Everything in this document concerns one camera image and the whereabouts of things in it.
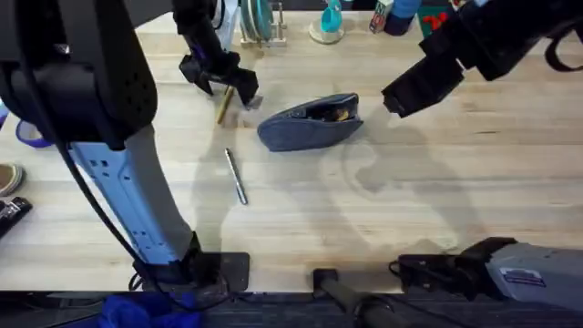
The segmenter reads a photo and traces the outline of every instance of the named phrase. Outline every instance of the bottle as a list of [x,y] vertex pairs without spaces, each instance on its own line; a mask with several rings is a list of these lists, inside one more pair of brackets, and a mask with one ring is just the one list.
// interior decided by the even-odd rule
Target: bottle
[[2,99],[0,98],[0,128],[4,124],[4,121],[6,120],[7,116],[8,116],[8,108],[4,105],[4,103],[2,102]]
[[391,36],[402,36],[409,30],[413,17],[419,10],[422,0],[394,0],[393,8],[386,18],[384,32]]

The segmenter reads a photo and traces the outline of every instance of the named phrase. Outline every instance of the plate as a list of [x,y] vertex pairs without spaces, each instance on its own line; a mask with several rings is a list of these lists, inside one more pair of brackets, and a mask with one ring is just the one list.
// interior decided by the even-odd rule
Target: plate
[[241,26],[245,29],[247,37],[253,41],[256,41],[258,36],[255,29],[251,26],[251,20],[249,16],[249,3],[246,0],[241,1],[240,4],[240,20]]
[[247,17],[249,19],[249,27],[248,29],[250,30],[249,33],[253,35],[253,40],[257,41],[261,38],[259,32],[257,31],[257,27],[255,25],[256,22],[256,18],[253,14],[253,0],[242,0],[241,1],[243,4],[247,3],[246,9],[247,9]]
[[259,33],[263,40],[269,41],[271,39],[271,24],[273,23],[273,12],[267,0],[255,0],[257,23]]

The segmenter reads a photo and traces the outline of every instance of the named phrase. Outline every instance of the sticker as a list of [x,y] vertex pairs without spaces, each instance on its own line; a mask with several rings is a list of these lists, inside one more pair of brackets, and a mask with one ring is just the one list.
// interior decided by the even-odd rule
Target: sticker
[[547,287],[540,273],[534,270],[500,268],[500,273],[502,273],[502,276],[506,282]]

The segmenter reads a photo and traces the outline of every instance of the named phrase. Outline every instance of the wooden table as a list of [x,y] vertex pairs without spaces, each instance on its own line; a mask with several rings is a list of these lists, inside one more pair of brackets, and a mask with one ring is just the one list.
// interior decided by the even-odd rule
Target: wooden table
[[[235,96],[225,127],[215,124],[220,96],[178,70],[186,47],[171,18],[138,30],[158,83],[158,153],[180,212],[205,250],[251,254],[250,290],[308,291],[312,269],[330,266],[359,289],[395,290],[386,263],[399,254],[457,252],[488,236],[583,248],[583,79],[547,67],[547,43],[496,83],[468,72],[443,103],[400,119],[380,92],[421,58],[417,24],[404,37],[373,35],[371,13],[344,13],[346,37],[321,46],[308,37],[318,14],[286,14],[285,48],[233,48],[257,72],[263,101],[245,112]],[[561,47],[573,64],[580,50],[576,38]],[[340,92],[360,95],[365,122],[344,143],[293,153],[260,143],[262,119]],[[0,241],[0,289],[126,290],[131,259],[56,151],[20,144],[15,123],[0,132],[1,161],[26,167],[18,195],[36,207]],[[237,200],[225,147],[249,206]]]

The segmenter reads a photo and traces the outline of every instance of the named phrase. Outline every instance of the silver pen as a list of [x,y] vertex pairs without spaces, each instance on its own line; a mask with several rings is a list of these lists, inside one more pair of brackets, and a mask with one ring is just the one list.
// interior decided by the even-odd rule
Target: silver pen
[[233,159],[233,154],[230,152],[230,149],[225,149],[225,155],[229,161],[230,172],[233,174],[233,178],[235,179],[235,187],[237,188],[239,201],[241,204],[247,205],[249,202],[247,201],[247,196],[245,195],[243,184],[240,181],[239,169],[237,169],[237,164],[235,163],[235,159]]

